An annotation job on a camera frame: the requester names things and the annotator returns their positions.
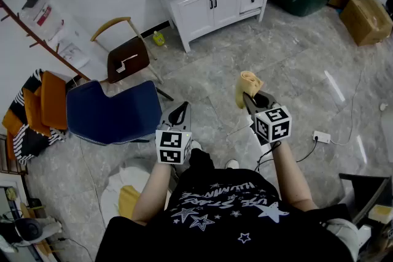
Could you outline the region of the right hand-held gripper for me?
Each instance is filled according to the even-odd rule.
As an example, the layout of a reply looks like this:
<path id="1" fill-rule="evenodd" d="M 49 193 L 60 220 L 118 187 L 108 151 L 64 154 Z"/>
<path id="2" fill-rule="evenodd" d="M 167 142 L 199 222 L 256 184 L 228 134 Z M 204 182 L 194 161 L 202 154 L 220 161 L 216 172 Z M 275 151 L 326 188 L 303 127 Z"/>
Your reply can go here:
<path id="1" fill-rule="evenodd" d="M 260 90 L 255 103 L 250 95 L 243 92 L 243 103 L 248 114 L 253 116 L 256 135 L 264 141 L 274 143 L 290 137 L 292 116 L 286 106 L 279 106 L 273 95 Z M 257 107 L 269 110 L 257 113 Z"/>

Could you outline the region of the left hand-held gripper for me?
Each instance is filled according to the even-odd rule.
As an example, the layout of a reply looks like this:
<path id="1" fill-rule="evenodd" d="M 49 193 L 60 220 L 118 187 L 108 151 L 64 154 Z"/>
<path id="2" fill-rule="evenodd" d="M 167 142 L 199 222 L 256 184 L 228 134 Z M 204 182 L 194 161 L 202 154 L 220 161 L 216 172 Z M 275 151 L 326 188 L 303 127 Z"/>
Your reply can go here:
<path id="1" fill-rule="evenodd" d="M 157 161 L 161 164 L 184 164 L 192 144 L 191 105 L 184 101 L 167 108 L 161 115 L 161 124 L 176 126 L 179 130 L 156 130 Z"/>

